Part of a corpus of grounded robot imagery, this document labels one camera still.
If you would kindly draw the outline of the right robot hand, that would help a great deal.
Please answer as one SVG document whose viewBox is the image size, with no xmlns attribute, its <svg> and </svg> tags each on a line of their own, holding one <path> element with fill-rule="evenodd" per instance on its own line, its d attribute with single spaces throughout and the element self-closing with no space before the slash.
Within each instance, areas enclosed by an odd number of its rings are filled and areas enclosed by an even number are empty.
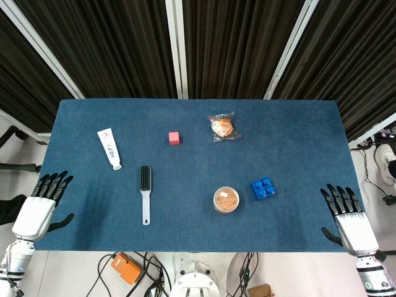
<svg viewBox="0 0 396 297">
<path fill-rule="evenodd" d="M 356 194 L 349 187 L 333 187 L 328 184 L 327 188 L 328 190 L 321 189 L 320 192 L 335 222 L 338 235 L 334 235 L 326 227 L 321 228 L 322 234 L 352 256 L 375 255 L 379 250 L 379 244 Z"/>
</svg>

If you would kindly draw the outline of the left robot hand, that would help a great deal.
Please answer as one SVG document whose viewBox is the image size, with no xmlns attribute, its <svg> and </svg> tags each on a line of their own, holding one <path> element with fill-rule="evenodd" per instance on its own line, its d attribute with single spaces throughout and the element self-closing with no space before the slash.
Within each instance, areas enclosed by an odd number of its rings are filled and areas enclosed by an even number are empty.
<svg viewBox="0 0 396 297">
<path fill-rule="evenodd" d="M 23 203 L 16 218 L 12 232 L 16 238 L 27 241 L 38 241 L 48 232 L 64 228 L 74 218 L 68 214 L 60 222 L 53 223 L 52 217 L 61 200 L 67 185 L 73 176 L 67 171 L 46 174 L 38 180 L 33 192 Z"/>
</svg>

